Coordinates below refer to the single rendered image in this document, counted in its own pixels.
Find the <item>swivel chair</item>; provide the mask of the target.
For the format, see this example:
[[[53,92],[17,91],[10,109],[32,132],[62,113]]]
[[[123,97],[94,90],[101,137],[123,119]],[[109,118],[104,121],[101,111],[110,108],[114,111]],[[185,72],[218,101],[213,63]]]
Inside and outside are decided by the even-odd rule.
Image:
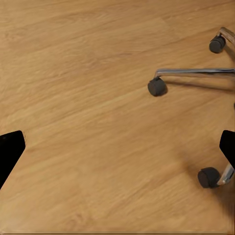
[[[226,45],[226,40],[221,35],[235,46],[235,33],[222,27],[210,43],[210,49],[213,52],[218,52]],[[235,69],[158,69],[154,79],[148,84],[148,90],[152,95],[165,91],[165,83],[160,76],[235,79]],[[214,189],[228,184],[234,173],[235,168],[228,161],[222,175],[214,167],[207,167],[198,172],[198,179],[203,188]]]

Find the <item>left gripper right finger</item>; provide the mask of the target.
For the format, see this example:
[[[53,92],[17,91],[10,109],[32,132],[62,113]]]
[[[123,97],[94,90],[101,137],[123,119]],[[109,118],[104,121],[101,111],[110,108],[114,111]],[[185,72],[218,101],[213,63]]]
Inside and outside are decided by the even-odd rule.
[[[220,139],[219,148],[235,168],[235,132],[224,130]]]

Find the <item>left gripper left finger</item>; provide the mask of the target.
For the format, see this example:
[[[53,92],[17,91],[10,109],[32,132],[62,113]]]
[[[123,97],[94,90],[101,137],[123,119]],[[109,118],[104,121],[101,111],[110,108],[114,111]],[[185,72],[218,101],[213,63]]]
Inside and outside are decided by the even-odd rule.
[[[0,189],[25,150],[21,130],[0,136]]]

